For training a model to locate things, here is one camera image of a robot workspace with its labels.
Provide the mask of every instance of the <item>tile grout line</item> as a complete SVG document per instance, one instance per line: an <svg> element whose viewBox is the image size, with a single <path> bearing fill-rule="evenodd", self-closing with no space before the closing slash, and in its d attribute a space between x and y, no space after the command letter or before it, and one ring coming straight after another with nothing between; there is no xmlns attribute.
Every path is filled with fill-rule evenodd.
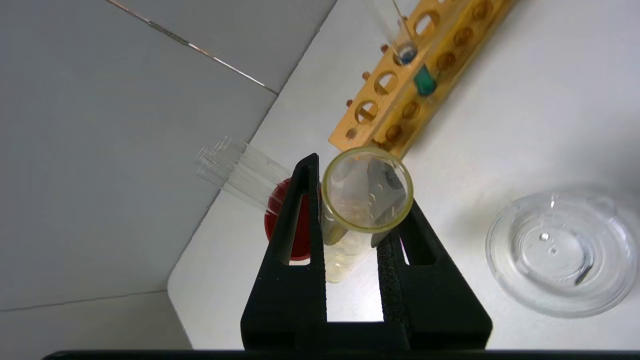
<svg viewBox="0 0 640 360"><path fill-rule="evenodd" d="M43 304L43 305L34 305L34 306L25 306L25 307L14 307L14 308L11 308L11 309L2 309L2 310L0 310L0 314L9 313L11 311L31 310L31 309L39 309L41 307L69 305L69 304L77 304L79 302L118 299L118 298L121 298L121 297L128 297L128 296L134 296L134 295L155 294L155 293L165 293L165 292L167 292L166 289L165 290L153 290L153 291L143 291L143 292L140 292L140 293L129 293L129 294L124 294L124 295L96 297L96 298L93 298L93 299L71 300L71 301L57 302L57 303L54 303L54 304Z"/></svg>
<svg viewBox="0 0 640 360"><path fill-rule="evenodd" d="M225 62L224 62L224 61L222 61L221 59L219 59L219 58L217 58L217 57L215 57L215 56L213 56L213 55L211 55L211 54L207 53L207 52L206 52L206 51L204 51L203 49L201 49L201 48L197 47L196 45L194 45L194 44L192 44L191 42L187 41L186 39L184 39L184 38L182 38L182 37L178 36L177 34L172 33L171 31L169 31L169 30L165 29L165 28L164 28L164 27L162 27L161 25L159 25L159 24L157 24L157 23L155 23L155 22L153 22L153 21L151 21L151 20L149 20L149 19L146 19L146 18L144 18L144 17L142 17L142 16L140 16L140 15L138 15L137 13L135 13L135 12L131 11L131 10L130 10L130 9L128 9L128 8L126 8L124 5L120 4L120 3L119 3L119 2L117 2L116 0L105 0L105 1L106 1L106 2L108 2L109 4L112 4L113 6L115 6L115 7L117 7L117 8L119 8L120 10L124 11L125 13L128 13L129 15L131 15L131 16L133 16L133 17L135 17L136 19L138 19L138 20L140 20L140 21L144 22L145 24L149 25L150 27L154 28L155 30L157 30L157 31L159 31L159 32L161 32L161 33L163 33L163 34L165 34L166 36L168 36L168 37L172 38L172 39L173 39L173 40L175 40L176 42L178 42L178 43L180 43L180 44L182 44L182 45L184 45L184 46L187 46L187 47L192 48L192 49L193 49L193 50L195 50L196 52L198 52L198 53L200 53L200 54L202 54L202 55L204 55L204 56L208 57L208 58L209 58L209 59L211 59L211 60L216 61L216 62L217 62L217 63L219 63L220 65L225 66L226 68L230 69L231 71L235 72L236 74L238 74L238 75L240 75L240 76L243 76L243 77L245 77L246 79L248 79L248 80L250 80L250 81L253 81L255 84L260 85L260 86L261 86L262 88L264 88L265 90L270 91L270 92L274 93L275 95L278 95L278 92L277 92L277 91L275 91L275 90L273 90L272 88L270 88L270 87L266 86L265 84L261 83L260 81L256 80L255 78L253 78L253 77L249 76L248 74L246 74L246 73L244 73L244 72L242 72L242 71L240 71L240 70L236 69L235 67L233 67L233 66L231 66L231 65L229 65L229 64L227 64L227 63L225 63Z"/></svg>

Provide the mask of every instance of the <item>black holder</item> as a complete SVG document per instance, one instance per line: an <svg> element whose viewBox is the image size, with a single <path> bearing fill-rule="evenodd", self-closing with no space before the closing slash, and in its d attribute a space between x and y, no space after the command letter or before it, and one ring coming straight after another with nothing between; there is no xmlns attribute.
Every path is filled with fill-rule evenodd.
<svg viewBox="0 0 640 360"><path fill-rule="evenodd" d="M384 322L328 323L319 187L318 157L313 154L294 170L244 309L240 328L245 349L484 348L491 319L415 201L410 214L378 246ZM305 194L311 259L306 266L289 266Z"/></svg>

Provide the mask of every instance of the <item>green liquid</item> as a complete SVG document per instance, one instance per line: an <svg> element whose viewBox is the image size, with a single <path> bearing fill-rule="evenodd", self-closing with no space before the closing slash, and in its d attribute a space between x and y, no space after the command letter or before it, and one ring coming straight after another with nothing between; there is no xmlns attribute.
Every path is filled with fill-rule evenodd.
<svg viewBox="0 0 640 360"><path fill-rule="evenodd" d="M436 91L438 84L429 74L429 70L427 70L426 66L422 66L422 68L418 71L415 78L413 78L413 82L415 83L415 87L418 88L418 94L420 96L429 96Z"/></svg>

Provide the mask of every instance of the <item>white table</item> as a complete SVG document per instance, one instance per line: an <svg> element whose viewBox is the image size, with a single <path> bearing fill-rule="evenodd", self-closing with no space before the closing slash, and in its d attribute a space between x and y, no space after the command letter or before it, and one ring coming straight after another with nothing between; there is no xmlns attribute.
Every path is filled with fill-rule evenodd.
<svg viewBox="0 0 640 360"><path fill-rule="evenodd" d="M252 140L289 168L316 152L324 169L338 154L327 138L381 56L361 6L336 4ZM484 258L511 200L571 183L639 188L639 20L634 0L522 1L405 157L415 200L493 320L490 348L640 349L638 286L601 315L552 318L507 297ZM266 245L262 214L221 193L168 285L194 348L242 348ZM376 266L372 253L327 285L330 321L382 319Z"/></svg>

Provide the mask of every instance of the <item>test tube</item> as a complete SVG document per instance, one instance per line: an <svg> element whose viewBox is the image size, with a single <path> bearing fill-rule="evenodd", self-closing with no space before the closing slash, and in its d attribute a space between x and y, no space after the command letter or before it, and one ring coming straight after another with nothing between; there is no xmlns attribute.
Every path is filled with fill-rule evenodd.
<svg viewBox="0 0 640 360"><path fill-rule="evenodd" d="M413 204L409 171L377 147L338 155L324 172L322 227L327 282L340 282Z"/></svg>
<svg viewBox="0 0 640 360"><path fill-rule="evenodd" d="M242 140L225 137L215 147L205 146L196 157L198 176L247 204L277 215L281 204L275 191L291 171Z"/></svg>
<svg viewBox="0 0 640 360"><path fill-rule="evenodd" d="M418 54L418 47L395 0L362 0L376 21L379 29L387 38L389 47L393 49L398 61L407 65ZM429 96L437 88L427 67L423 64L413 79L420 96Z"/></svg>

